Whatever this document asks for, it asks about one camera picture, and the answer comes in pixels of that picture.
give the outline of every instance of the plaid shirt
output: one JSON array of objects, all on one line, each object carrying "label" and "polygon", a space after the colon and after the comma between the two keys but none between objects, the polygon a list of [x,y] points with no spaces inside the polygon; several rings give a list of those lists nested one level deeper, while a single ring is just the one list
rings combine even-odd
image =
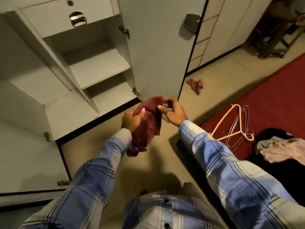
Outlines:
[{"label": "plaid shirt", "polygon": [[[239,161],[223,143],[188,120],[180,125],[179,134],[206,171],[211,188],[237,228],[305,227],[305,208],[275,178],[248,161]],[[131,140],[127,129],[119,130],[105,143],[99,157],[80,167],[66,192],[29,217],[21,228],[98,228],[117,166]],[[123,228],[223,226],[199,199],[158,192],[127,205]]]}]

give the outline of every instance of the pink plastic hanger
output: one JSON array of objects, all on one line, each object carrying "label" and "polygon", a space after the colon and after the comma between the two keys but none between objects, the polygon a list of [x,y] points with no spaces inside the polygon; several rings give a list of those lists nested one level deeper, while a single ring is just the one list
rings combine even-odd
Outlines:
[{"label": "pink plastic hanger", "polygon": [[239,107],[239,127],[240,127],[240,130],[238,132],[235,132],[235,133],[231,133],[227,136],[224,136],[222,138],[219,138],[217,140],[222,140],[222,139],[225,139],[225,138],[228,138],[228,137],[231,137],[231,136],[234,136],[234,135],[237,135],[239,133],[241,133],[247,140],[249,141],[254,141],[254,135],[253,133],[251,133],[251,138],[248,138],[247,135],[242,131],[242,108],[240,107],[239,104],[234,104],[232,105],[232,107],[229,109],[229,111],[227,111],[227,113],[222,117],[222,119],[219,121],[219,123],[216,125],[214,131],[211,133],[211,136],[213,136],[213,134],[215,133],[215,131],[217,130],[218,126],[221,124],[221,122],[224,120],[224,118],[229,114],[229,112],[235,108],[236,106]]}]

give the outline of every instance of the person's left hand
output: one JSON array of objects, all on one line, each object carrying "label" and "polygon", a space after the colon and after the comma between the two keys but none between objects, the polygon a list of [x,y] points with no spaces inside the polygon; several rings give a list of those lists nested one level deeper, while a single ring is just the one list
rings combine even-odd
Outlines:
[{"label": "person's left hand", "polygon": [[140,113],[136,116],[133,116],[134,111],[126,111],[122,118],[122,126],[121,128],[128,129],[131,133],[133,133],[141,123],[141,119],[144,117],[145,108],[142,108]]}]

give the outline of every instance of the sleeve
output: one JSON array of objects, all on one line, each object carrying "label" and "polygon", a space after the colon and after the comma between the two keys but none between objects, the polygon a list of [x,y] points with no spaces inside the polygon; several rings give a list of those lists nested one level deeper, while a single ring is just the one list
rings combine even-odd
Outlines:
[{"label": "sleeve", "polygon": [[260,167],[238,160],[222,142],[184,121],[179,134],[237,228],[298,228],[305,208]]},{"label": "sleeve", "polygon": [[30,216],[21,228],[98,228],[114,186],[117,166],[131,141],[129,130],[119,130],[97,158],[78,169],[65,193]]}]

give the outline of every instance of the red mattress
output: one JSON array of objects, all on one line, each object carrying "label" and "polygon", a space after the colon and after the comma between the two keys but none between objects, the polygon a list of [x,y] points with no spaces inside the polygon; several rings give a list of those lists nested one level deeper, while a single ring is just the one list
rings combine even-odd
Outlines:
[{"label": "red mattress", "polygon": [[[254,135],[266,128],[280,128],[305,139],[305,54],[270,75],[232,104],[249,106],[248,128],[254,131]],[[231,105],[223,108],[202,124],[201,128],[212,132],[230,108]],[[236,107],[223,120],[213,137],[217,139],[228,135],[237,114]],[[230,144],[234,144],[240,137],[241,134],[233,136]],[[240,160],[246,159],[252,153],[252,142],[243,140],[233,153]]]}]

